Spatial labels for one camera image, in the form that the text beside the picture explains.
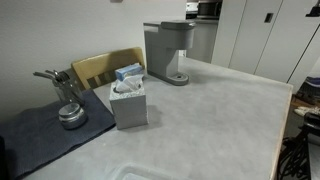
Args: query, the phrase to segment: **cabinet handle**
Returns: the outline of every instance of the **cabinet handle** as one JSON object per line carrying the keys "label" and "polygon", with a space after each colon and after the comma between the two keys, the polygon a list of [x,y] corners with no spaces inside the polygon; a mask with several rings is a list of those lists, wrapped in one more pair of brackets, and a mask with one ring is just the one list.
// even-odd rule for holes
{"label": "cabinet handle", "polygon": [[273,17],[273,13],[268,13],[266,15],[266,19],[264,20],[264,23],[270,23]]}

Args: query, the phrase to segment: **microwave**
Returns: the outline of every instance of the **microwave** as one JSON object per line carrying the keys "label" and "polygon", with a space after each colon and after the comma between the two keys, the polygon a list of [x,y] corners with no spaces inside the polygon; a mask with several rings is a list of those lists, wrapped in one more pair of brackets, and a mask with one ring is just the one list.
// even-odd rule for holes
{"label": "microwave", "polygon": [[199,1],[197,17],[206,19],[219,19],[221,7],[221,0]]}

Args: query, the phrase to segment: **wooden chair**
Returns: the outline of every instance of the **wooden chair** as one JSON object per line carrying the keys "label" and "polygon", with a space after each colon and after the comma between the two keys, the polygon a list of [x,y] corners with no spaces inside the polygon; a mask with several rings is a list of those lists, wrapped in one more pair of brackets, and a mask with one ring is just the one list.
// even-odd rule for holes
{"label": "wooden chair", "polygon": [[145,68],[142,50],[139,47],[112,51],[106,54],[72,62],[85,89],[99,87],[116,80],[115,70],[139,63]]}

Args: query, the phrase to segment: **single-serve coffee maker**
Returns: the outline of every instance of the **single-serve coffee maker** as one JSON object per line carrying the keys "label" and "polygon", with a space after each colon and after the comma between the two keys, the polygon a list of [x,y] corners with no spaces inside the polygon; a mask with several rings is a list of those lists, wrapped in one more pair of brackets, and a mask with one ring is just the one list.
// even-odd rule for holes
{"label": "single-serve coffee maker", "polygon": [[185,20],[144,23],[148,74],[176,86],[188,83],[188,75],[178,72],[178,57],[192,47],[194,27]]}

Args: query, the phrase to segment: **tissue box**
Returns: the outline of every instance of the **tissue box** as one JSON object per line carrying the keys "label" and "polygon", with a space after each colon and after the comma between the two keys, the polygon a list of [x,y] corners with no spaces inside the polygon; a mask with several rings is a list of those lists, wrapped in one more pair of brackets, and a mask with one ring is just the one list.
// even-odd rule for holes
{"label": "tissue box", "polygon": [[143,74],[142,66],[139,63],[117,69],[115,71],[117,79],[123,81],[126,76],[133,76],[136,74]]}
{"label": "tissue box", "polygon": [[115,92],[116,83],[111,84],[110,104],[118,129],[148,124],[146,94],[143,85],[137,91]]}

